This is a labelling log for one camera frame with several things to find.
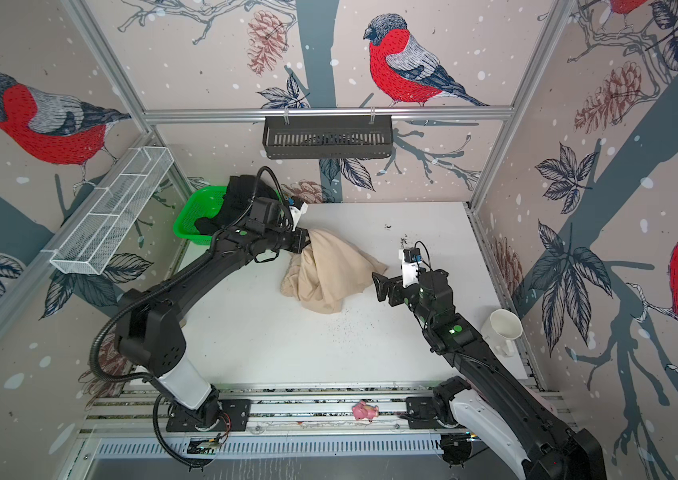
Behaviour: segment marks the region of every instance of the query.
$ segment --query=white mug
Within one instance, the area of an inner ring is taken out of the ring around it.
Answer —
[[[513,356],[516,353],[513,340],[524,332],[520,319],[509,310],[495,310],[483,324],[480,333],[495,354]]]

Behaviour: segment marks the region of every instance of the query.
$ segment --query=white tabletop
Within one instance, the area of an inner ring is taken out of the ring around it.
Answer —
[[[422,240],[433,268],[449,272],[454,304],[467,321],[479,330],[499,308],[461,203],[315,204],[299,226],[334,232],[387,264],[387,276],[400,275],[401,244]],[[181,266],[206,249],[190,245]],[[332,315],[282,296],[289,258],[282,252],[273,262],[247,265],[190,310],[187,353],[205,379],[218,386],[328,388],[431,385],[457,375],[430,353],[408,308],[377,302],[372,286]],[[517,354],[499,360],[517,379],[527,378]]]

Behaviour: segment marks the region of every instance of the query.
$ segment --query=green basket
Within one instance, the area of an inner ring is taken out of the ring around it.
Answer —
[[[200,235],[195,228],[195,221],[202,216],[216,216],[226,193],[227,187],[205,187],[193,193],[174,222],[174,234],[196,245],[210,245],[211,237]]]

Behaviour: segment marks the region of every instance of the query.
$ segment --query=white wire basket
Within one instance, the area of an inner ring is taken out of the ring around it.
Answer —
[[[50,260],[64,274],[101,275],[174,163],[165,147],[141,147]]]

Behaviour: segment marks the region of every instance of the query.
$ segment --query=black garment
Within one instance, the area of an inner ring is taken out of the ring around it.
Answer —
[[[256,177],[254,175],[241,175],[230,177],[227,186],[225,201],[219,209],[219,213],[213,218],[202,216],[195,221],[195,228],[201,235],[213,235],[216,230],[228,226],[235,221],[248,207],[251,201],[251,193],[254,191]],[[267,185],[262,179],[256,189],[257,197],[273,198],[278,200],[275,189]]]

